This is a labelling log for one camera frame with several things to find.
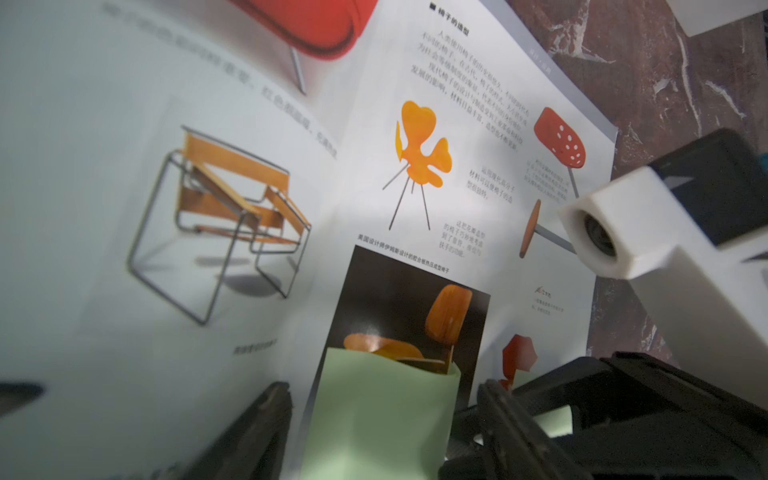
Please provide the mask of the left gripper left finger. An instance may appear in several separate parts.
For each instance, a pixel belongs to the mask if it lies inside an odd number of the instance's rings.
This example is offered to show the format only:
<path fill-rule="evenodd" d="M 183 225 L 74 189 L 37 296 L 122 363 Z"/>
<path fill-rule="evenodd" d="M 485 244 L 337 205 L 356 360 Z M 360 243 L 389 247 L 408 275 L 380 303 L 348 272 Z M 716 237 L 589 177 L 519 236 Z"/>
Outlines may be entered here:
<path fill-rule="evenodd" d="M 184 479 L 280 477 L 293 403 L 286 382 L 274 382 L 183 473 Z"/>

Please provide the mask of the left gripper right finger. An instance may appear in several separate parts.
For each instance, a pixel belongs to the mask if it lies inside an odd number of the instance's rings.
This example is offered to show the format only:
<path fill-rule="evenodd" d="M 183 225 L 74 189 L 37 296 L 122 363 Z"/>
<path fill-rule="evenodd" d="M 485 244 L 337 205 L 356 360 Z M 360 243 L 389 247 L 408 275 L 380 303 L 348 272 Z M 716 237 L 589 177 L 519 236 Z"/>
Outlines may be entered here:
<path fill-rule="evenodd" d="M 479 386 L 477 407 L 488 479 L 579 477 L 579 467 L 498 382 Z"/>

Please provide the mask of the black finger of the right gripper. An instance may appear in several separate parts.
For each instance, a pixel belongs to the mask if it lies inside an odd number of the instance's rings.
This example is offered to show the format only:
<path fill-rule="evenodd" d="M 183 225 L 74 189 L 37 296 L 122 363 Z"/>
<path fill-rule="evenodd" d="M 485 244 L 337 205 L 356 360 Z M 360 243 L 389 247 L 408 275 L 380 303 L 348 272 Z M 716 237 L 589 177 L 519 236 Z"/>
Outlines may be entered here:
<path fill-rule="evenodd" d="M 505 390 L 520 404 L 519 393 L 540 391 L 571 407 L 574 432 L 550 439 L 579 467 L 577 479 L 767 475 L 766 411 L 646 354 L 580 357 Z M 450 438 L 466 453 L 451 455 L 439 477 L 488 479 L 477 402 L 454 415 Z"/>

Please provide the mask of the yellow art textbook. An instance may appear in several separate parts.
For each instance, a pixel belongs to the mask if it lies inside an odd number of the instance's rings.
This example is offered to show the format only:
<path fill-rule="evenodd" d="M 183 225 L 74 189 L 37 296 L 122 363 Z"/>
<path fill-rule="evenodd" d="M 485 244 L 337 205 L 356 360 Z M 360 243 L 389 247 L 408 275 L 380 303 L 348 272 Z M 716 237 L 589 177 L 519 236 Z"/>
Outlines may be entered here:
<path fill-rule="evenodd" d="M 286 382 L 303 479 L 329 348 L 454 414 L 580 357 L 616 137 L 503 1 L 3 2 L 2 477 L 184 479 Z"/>

